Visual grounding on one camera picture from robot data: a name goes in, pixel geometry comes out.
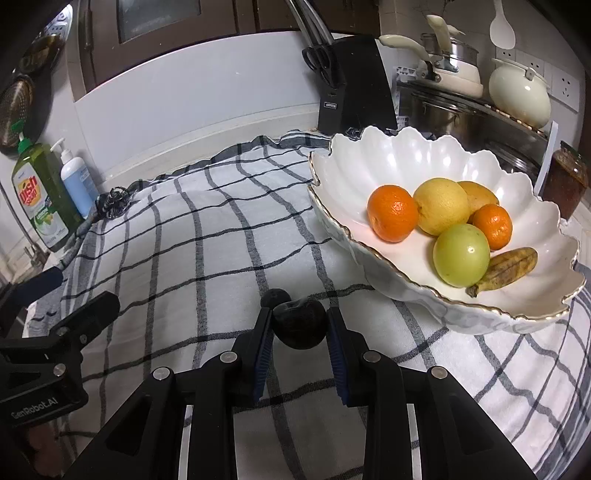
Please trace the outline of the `person right hand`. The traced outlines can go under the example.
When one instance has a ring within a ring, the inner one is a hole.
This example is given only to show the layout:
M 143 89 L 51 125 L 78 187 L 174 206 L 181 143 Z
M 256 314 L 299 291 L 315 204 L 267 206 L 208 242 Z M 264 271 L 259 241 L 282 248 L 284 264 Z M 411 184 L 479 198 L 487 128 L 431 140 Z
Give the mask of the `person right hand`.
M 55 432 L 50 424 L 31 428 L 28 441 L 34 450 L 35 471 L 45 477 L 58 478 L 63 472 L 63 458 Z

